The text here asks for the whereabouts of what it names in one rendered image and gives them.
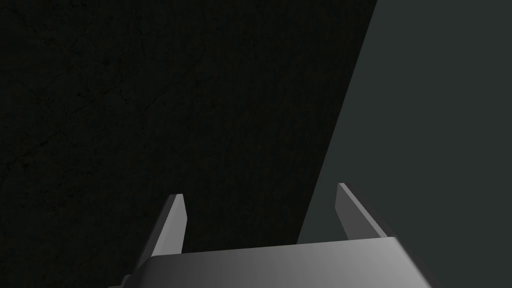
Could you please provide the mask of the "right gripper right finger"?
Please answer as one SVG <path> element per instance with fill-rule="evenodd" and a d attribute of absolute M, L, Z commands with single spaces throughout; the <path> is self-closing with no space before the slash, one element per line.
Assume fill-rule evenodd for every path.
<path fill-rule="evenodd" d="M 351 183 L 343 182 L 337 185 L 335 211 L 348 240 L 396 236 L 396 233 Z"/>

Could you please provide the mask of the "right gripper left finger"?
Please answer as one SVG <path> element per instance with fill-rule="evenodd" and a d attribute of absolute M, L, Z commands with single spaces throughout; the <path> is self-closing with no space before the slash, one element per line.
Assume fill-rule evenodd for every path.
<path fill-rule="evenodd" d="M 187 226 L 183 194 L 170 194 L 144 244 L 135 268 L 153 256 L 180 254 Z"/>

